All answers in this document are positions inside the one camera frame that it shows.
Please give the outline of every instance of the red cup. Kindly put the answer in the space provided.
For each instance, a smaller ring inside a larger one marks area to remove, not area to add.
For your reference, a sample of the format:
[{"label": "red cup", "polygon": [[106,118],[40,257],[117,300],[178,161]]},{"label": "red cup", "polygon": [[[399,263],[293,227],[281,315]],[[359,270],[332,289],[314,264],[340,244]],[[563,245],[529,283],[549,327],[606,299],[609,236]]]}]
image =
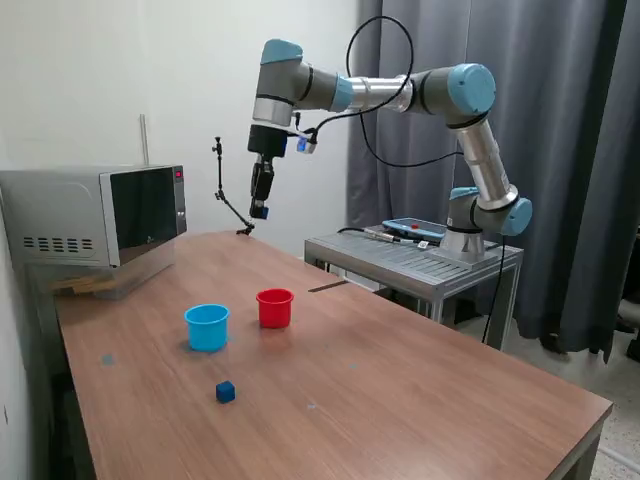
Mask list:
[{"label": "red cup", "polygon": [[286,328],[291,322],[293,293],[284,288],[270,288],[256,295],[258,318],[262,328]]}]

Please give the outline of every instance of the microwave oven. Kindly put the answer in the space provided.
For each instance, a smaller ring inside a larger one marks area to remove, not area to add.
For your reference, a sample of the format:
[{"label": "microwave oven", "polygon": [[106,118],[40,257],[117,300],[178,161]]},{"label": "microwave oven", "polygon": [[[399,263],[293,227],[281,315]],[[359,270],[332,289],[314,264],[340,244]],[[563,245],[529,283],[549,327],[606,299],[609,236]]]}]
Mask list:
[{"label": "microwave oven", "polygon": [[25,263],[119,267],[187,230],[181,165],[5,170],[0,191]]}]

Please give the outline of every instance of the blue cup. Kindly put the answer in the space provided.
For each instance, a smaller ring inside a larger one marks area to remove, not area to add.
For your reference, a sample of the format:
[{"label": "blue cup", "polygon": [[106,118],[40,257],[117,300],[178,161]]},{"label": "blue cup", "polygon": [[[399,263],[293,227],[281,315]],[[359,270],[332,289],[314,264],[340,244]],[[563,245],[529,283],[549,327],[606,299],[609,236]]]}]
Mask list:
[{"label": "blue cup", "polygon": [[184,312],[191,348],[199,352],[215,352],[224,347],[230,314],[224,305],[197,305]]}]

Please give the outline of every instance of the gray curtain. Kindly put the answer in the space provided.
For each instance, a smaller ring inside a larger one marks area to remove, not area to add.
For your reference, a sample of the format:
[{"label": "gray curtain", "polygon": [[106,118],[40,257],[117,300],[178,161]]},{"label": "gray curtain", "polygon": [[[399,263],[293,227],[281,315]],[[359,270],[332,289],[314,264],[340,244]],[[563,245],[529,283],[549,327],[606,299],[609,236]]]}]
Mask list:
[{"label": "gray curtain", "polygon": [[[511,182],[534,204],[528,230],[508,239],[525,249],[520,333],[559,333],[568,350],[608,353],[640,214],[640,2],[625,12],[616,0],[363,1],[360,14],[407,26],[415,71],[477,62],[493,72],[492,128]],[[365,30],[357,52],[358,75],[406,71],[406,40],[387,22]],[[378,154],[397,163],[456,149],[439,118],[383,111],[366,125]],[[393,169],[368,153],[359,125],[351,132],[352,225],[443,223],[451,187],[473,184],[461,158]]]}]

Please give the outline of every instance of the table leg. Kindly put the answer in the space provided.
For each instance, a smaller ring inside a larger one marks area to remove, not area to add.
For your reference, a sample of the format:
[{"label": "table leg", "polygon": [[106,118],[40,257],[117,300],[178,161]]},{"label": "table leg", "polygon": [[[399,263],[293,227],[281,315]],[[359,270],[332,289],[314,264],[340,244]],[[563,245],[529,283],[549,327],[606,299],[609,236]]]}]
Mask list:
[{"label": "table leg", "polygon": [[429,318],[434,322],[442,323],[443,309],[444,309],[444,299],[434,300],[429,305]]},{"label": "table leg", "polygon": [[456,318],[456,299],[443,298],[431,302],[428,317],[438,323],[453,328]]},{"label": "table leg", "polygon": [[416,306],[416,313],[418,313],[420,315],[424,315],[425,317],[428,317],[429,316],[429,302],[419,298],[418,299],[418,305]]},{"label": "table leg", "polygon": [[491,324],[487,332],[487,345],[504,350],[509,335],[509,326],[513,316],[513,305],[518,288],[520,265],[502,272],[502,279],[496,292],[496,303],[491,315]]},{"label": "table leg", "polygon": [[571,467],[571,470],[567,472],[563,480],[589,480],[591,478],[593,462],[596,459],[599,443],[600,435],[593,440],[589,448],[587,448],[587,451],[584,452],[582,457]]},{"label": "table leg", "polygon": [[326,270],[326,262],[320,260],[319,258],[314,257],[306,250],[304,252],[304,263],[308,263],[309,265],[313,265],[314,267],[321,268],[322,270]]}]

